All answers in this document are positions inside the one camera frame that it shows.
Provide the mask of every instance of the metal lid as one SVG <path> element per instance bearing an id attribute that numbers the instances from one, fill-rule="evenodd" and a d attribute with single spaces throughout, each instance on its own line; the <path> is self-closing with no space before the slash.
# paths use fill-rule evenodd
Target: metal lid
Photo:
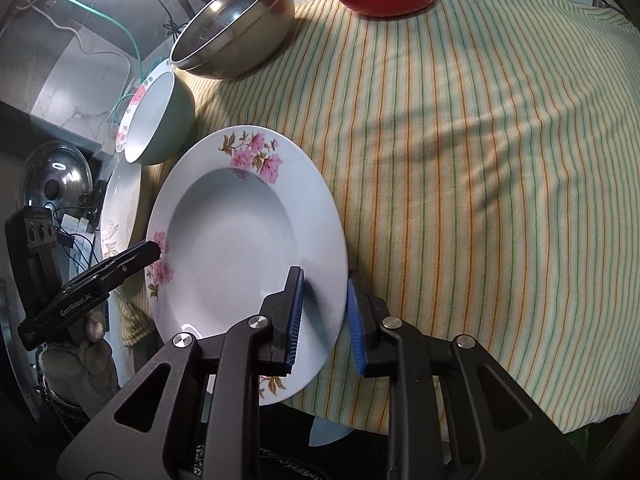
<path id="1" fill-rule="evenodd" d="M 63 214 L 80 218 L 84 210 L 80 198 L 92 190 L 89 165 L 82 153 L 73 146 L 53 140 L 28 156 L 22 174 L 20 196 L 24 205 L 60 210 Z"/>

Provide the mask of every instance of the metal screw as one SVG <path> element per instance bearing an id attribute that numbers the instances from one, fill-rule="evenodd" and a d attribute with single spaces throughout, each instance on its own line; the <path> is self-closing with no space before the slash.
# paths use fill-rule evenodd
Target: metal screw
<path id="1" fill-rule="evenodd" d="M 263 328 L 267 326 L 269 320 L 264 316 L 253 316 L 249 319 L 249 326 L 251 328 Z"/>
<path id="2" fill-rule="evenodd" d="M 465 348 L 465 349 L 469 349 L 469 348 L 473 348 L 474 346 L 476 346 L 476 340 L 473 339 L 471 336 L 463 334 L 463 335 L 459 335 L 456 338 L 456 344 L 460 347 L 460 348 Z"/>
<path id="3" fill-rule="evenodd" d="M 395 330 L 396 328 L 400 328 L 402 326 L 402 320 L 397 317 L 387 316 L 382 320 L 382 326 L 388 328 L 389 330 Z"/>
<path id="4" fill-rule="evenodd" d="M 186 332 L 181 332 L 174 336 L 174 346 L 185 348 L 191 344 L 193 336 Z"/>

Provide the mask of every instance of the white cable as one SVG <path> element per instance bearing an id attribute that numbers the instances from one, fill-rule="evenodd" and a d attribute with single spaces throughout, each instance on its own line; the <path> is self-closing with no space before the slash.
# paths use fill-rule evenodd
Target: white cable
<path id="1" fill-rule="evenodd" d="M 22 10 L 27 10 L 27 9 L 31 9 L 31 7 L 33 7 L 33 6 L 34 6 L 34 4 L 36 3 L 36 1 L 37 1 L 37 0 L 33 0 L 32 2 L 30 2 L 29 0 L 27 0 L 27 2 L 28 2 L 28 3 L 27 3 L 24 7 L 21 7 L 20 5 L 16 5 L 16 6 L 15 6 L 15 8 L 16 8 L 17 10 L 20 10 L 20 11 L 22 11 Z"/>
<path id="2" fill-rule="evenodd" d="M 44 12 L 44 10 L 39 9 L 36 6 L 32 6 L 31 9 L 35 10 L 37 13 L 47 18 L 51 23 L 51 25 L 53 25 L 55 28 L 58 28 L 59 30 L 68 30 L 69 32 L 72 32 L 76 36 L 76 38 L 78 38 L 78 42 L 80 43 L 80 50 L 82 50 L 82 52 L 86 56 L 94 56 L 95 54 L 115 54 L 116 56 L 119 56 L 122 59 L 124 59 L 124 61 L 127 62 L 127 66 L 129 67 L 127 70 L 127 78 L 125 79 L 124 87 L 122 88 L 122 92 L 120 93 L 120 94 L 124 94 L 125 90 L 129 86 L 129 76 L 131 76 L 131 62 L 129 61 L 129 58 L 127 56 L 119 52 L 116 52 L 114 50 L 99 50 L 98 52 L 87 52 L 87 50 L 84 48 L 84 44 L 82 43 L 82 38 L 80 37 L 80 34 L 78 34 L 77 30 L 71 27 L 62 27 L 61 25 L 58 25 L 56 22 L 53 21 L 53 18 L 51 16 L 49 16 L 46 12 Z"/>

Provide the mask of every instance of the cloth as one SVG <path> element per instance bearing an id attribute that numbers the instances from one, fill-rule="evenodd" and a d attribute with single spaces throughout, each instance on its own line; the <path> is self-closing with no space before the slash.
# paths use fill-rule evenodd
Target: cloth
<path id="1" fill-rule="evenodd" d="M 137 272 L 113 291 L 120 313 L 122 344 L 126 347 L 135 345 L 156 329 L 145 287 L 145 275 Z"/>
<path id="2" fill-rule="evenodd" d="M 260 124 L 305 151 L 394 316 L 476 337 L 563 431 L 635 401 L 640 34 L 615 10 L 438 0 L 371 20 L 310 0 L 252 74 L 179 75 L 199 138 Z M 357 376 L 343 328 L 287 402 L 385 432 L 387 390 Z"/>
<path id="3" fill-rule="evenodd" d="M 61 399 L 80 406 L 89 418 L 97 415 L 118 392 L 111 346 L 104 339 L 79 346 L 48 343 L 39 355 L 49 387 Z"/>

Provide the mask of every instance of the white plate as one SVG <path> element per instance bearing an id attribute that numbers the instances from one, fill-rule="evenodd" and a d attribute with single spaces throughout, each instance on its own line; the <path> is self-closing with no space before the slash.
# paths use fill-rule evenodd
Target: white plate
<path id="1" fill-rule="evenodd" d="M 122 157 L 107 185 L 100 214 L 103 258 L 121 253 L 144 237 L 150 208 L 148 170 L 139 164 L 129 164 Z"/>
<path id="2" fill-rule="evenodd" d="M 118 128 L 118 133 L 116 134 L 116 152 L 121 153 L 124 151 L 124 146 L 127 142 L 127 132 L 129 131 L 129 125 L 131 124 L 131 120 L 133 119 L 133 112 L 136 111 L 140 101 L 142 101 L 142 96 L 145 94 L 146 89 L 149 88 L 151 83 L 158 79 L 158 77 L 171 70 L 171 64 L 168 59 L 162 61 L 158 66 L 156 66 L 151 73 L 146 77 L 146 79 L 142 82 L 142 85 L 138 87 L 136 93 L 129 101 L 129 105 L 124 112 L 122 120 L 120 121 L 120 127 Z"/>
<path id="3" fill-rule="evenodd" d="M 147 239 L 162 249 L 145 274 L 164 341 L 226 332 L 302 267 L 296 363 L 286 378 L 263 378 L 260 403 L 292 396 L 320 371 L 344 317 L 347 251 L 331 192 L 289 139 L 259 126 L 205 137 L 162 186 Z"/>

